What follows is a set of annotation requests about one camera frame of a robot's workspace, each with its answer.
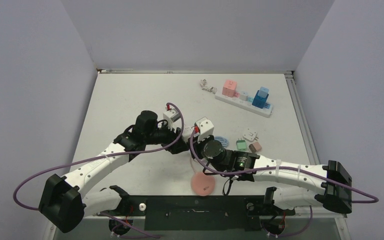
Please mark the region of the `white cube adapter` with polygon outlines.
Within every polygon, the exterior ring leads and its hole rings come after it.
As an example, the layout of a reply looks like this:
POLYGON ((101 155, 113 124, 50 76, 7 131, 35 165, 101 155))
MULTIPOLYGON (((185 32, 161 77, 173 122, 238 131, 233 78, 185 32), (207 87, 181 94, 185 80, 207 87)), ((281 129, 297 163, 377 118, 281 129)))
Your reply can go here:
POLYGON ((183 128, 183 132, 182 132, 182 136, 181 136, 181 139, 184 141, 184 142, 188 142, 189 141, 189 138, 191 137, 192 133, 194 132, 195 130, 195 126, 185 126, 183 128))

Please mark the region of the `pink round disc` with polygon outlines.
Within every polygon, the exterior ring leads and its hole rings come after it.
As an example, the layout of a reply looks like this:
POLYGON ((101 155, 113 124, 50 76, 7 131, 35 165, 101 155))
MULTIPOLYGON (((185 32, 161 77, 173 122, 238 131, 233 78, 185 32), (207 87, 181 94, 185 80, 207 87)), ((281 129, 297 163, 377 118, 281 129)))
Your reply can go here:
POLYGON ((203 172, 196 172, 191 180, 190 187, 198 196, 208 196, 215 190, 216 179, 212 175, 205 175, 203 172))

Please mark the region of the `green plug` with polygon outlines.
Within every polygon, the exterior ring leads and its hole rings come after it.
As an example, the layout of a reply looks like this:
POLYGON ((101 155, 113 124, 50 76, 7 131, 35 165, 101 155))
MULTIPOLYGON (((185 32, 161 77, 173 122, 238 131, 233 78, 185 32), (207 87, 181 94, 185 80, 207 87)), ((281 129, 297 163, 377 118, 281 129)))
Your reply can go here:
POLYGON ((248 149, 247 142, 243 139, 239 139, 235 143, 238 151, 246 151, 248 149))

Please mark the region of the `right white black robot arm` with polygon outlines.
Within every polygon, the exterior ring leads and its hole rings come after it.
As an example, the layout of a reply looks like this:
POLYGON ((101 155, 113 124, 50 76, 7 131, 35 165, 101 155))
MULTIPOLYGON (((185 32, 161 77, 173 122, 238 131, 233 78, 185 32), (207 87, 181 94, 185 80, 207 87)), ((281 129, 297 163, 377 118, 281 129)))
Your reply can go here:
POLYGON ((338 214, 352 212, 353 179, 338 161, 297 164, 252 152, 227 150, 213 137, 200 142, 192 137, 182 140, 206 175, 219 175, 231 181, 279 183, 281 186, 265 189, 262 207, 269 214, 307 206, 323 207, 338 214))

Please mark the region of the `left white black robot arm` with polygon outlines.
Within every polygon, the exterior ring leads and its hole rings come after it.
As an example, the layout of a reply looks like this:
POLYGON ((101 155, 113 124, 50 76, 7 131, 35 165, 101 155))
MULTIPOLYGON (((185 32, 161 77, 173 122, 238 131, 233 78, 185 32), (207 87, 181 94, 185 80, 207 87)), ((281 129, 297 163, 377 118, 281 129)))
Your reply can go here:
POLYGON ((188 150, 184 140, 183 114, 168 106, 163 119, 155 112, 143 110, 133 125, 127 127, 96 157, 85 159, 82 166, 63 176, 51 175, 45 182, 38 210, 63 233, 75 229, 86 216, 111 210, 116 215, 128 211, 128 194, 110 186, 95 199, 87 193, 107 175, 148 152, 148 145, 179 154, 188 150))

